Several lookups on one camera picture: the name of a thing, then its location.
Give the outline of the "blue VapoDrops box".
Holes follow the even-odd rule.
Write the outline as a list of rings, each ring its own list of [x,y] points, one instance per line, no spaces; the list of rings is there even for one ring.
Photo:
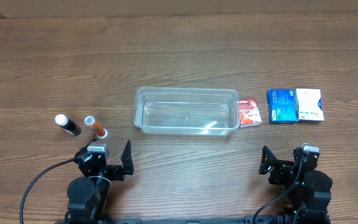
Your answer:
[[[298,121],[294,90],[268,89],[267,103],[270,124],[296,123]]]

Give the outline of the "white medicine box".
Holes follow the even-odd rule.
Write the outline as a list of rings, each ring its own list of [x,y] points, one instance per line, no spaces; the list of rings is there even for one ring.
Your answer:
[[[324,121],[321,90],[310,88],[297,88],[295,92],[296,112],[298,114],[298,121]]]

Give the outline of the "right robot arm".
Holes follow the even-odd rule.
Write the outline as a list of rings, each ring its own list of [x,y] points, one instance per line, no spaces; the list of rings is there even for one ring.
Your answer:
[[[332,178],[316,170],[319,148],[308,143],[294,148],[294,161],[277,159],[267,147],[262,148],[259,174],[269,174],[268,182],[281,185],[284,193],[260,207],[252,217],[256,223],[259,213],[285,198],[289,204],[273,217],[272,223],[330,223],[328,205],[331,201]]]

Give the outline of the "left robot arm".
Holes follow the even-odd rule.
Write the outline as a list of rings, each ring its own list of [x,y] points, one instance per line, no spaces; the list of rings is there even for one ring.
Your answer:
[[[121,165],[107,164],[108,145],[92,139],[74,156],[83,177],[73,180],[67,188],[68,212],[66,223],[112,223],[104,213],[108,192],[114,181],[123,181],[134,173],[131,142],[121,155]]]

